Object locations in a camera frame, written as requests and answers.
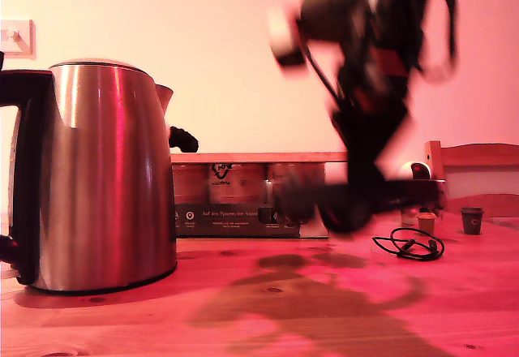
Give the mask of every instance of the motion blur object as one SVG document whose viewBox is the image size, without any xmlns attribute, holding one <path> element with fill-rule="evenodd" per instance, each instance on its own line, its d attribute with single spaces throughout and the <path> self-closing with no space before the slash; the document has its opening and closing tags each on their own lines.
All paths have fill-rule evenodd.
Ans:
<svg viewBox="0 0 519 357">
<path fill-rule="evenodd" d="M 450 14 L 446 66 L 425 70 L 418 57 L 427 0 L 303 0 L 300 15 L 276 9 L 268 14 L 270 44 L 283 69 L 306 60 L 332 94 L 332 123 L 348 150 L 347 184 L 286 187 L 277 197 L 280 213 L 307 219 L 317 204 L 324 224 L 337 233 L 364 227 L 374 213 L 416 204 L 435 207 L 440 189 L 430 179 L 387 180 L 375 161 L 408 116 L 405 99 L 411 71 L 448 75 L 456 60 L 457 0 L 446 0 Z M 307 43 L 338 44 L 345 61 L 337 90 L 315 64 Z"/>
</svg>

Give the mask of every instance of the light switch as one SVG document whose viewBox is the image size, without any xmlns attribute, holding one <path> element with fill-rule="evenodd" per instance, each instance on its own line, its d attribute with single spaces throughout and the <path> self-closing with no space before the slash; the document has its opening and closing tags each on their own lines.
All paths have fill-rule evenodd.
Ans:
<svg viewBox="0 0 519 357">
<path fill-rule="evenodd" d="M 3 19 L 0 21 L 2 30 L 2 40 L 0 50 L 5 54 L 31 55 L 32 42 L 32 21 Z"/>
</svg>

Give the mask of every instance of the kettle spout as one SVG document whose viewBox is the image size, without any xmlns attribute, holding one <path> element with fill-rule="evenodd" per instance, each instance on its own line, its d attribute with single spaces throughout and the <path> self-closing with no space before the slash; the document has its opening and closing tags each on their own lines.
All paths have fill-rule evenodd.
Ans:
<svg viewBox="0 0 519 357">
<path fill-rule="evenodd" d="M 155 84 L 155 89 L 157 91 L 157 95 L 159 96 L 159 101 L 161 102 L 162 114 L 165 115 L 169 101 L 173 96 L 173 90 L 159 84 Z"/>
</svg>

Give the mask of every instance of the kettle lid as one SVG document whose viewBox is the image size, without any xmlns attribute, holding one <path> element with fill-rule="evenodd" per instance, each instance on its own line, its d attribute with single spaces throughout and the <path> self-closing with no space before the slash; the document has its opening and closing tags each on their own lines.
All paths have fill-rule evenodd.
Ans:
<svg viewBox="0 0 519 357">
<path fill-rule="evenodd" d="M 60 62 L 56 63 L 53 66 L 51 66 L 49 69 L 52 69 L 53 67 L 62 67 L 67 65 L 86 65 L 86 66 L 99 66 L 99 67 L 120 67 L 122 69 L 127 69 L 130 71 L 139 71 L 141 73 L 144 73 L 147 75 L 145 71 L 140 70 L 138 67 L 134 67 L 128 63 L 120 62 L 120 61 L 114 61 L 111 59 L 104 59 L 104 58 L 77 58 L 72 59 L 70 61 Z"/>
</svg>

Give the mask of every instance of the white object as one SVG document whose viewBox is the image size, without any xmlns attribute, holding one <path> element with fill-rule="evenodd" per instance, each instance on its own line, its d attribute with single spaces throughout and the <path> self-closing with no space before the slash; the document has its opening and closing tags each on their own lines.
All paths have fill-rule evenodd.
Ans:
<svg viewBox="0 0 519 357">
<path fill-rule="evenodd" d="M 299 50 L 299 33 L 294 15 L 282 7 L 273 7 L 267 11 L 267 23 L 270 48 L 276 58 Z"/>
<path fill-rule="evenodd" d="M 404 165 L 402 165 L 402 167 L 398 171 L 398 178 L 399 179 L 412 179 L 413 178 L 413 169 L 411 168 L 411 166 L 413 164 L 419 164 L 419 165 L 425 167 L 427 169 L 427 171 L 429 172 L 429 179 L 432 177 L 431 168 L 429 167 L 428 164 L 426 164 L 424 162 L 420 162 L 420 161 L 409 161 L 409 162 L 406 162 Z"/>
<path fill-rule="evenodd" d="M 0 22 L 0 29 L 2 30 L 0 50 L 5 54 L 31 54 L 31 24 L 32 21 L 28 19 L 3 19 Z"/>
</svg>

